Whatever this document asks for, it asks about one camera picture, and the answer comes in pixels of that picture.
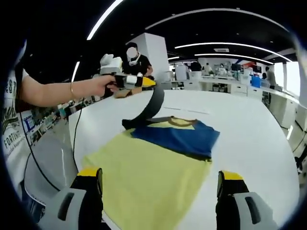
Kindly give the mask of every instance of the desk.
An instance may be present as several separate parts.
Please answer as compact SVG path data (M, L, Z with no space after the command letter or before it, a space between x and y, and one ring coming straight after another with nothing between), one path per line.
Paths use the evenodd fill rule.
M135 118L147 105L152 91L124 99L106 98L83 108L75 141L75 159L97 151L123 131L121 120ZM69 118L71 142L79 112ZM174 115L198 119L221 132L213 150L210 174L177 229L216 229L215 205L219 170L237 172L250 191L258 193L282 225L299 198L295 160L288 141L265 105L247 97L204 91L165 91L156 117ZM117 229L104 214L104 220Z

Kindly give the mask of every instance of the yellow t-shirt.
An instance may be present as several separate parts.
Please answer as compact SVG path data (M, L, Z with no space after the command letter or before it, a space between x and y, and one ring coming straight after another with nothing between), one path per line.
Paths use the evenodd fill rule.
M194 129L194 121L171 118L153 127ZM188 211L211 163L133 138L126 130L83 167L103 171L104 211L122 230L171 230Z

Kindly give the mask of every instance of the black t-shirt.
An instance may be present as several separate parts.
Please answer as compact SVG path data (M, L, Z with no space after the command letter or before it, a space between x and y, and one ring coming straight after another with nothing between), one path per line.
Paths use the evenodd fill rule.
M137 75L138 73L142 73L143 75L147 73L148 66L151 66L148 58L141 54L138 62L134 66L126 65L124 68L124 73Z

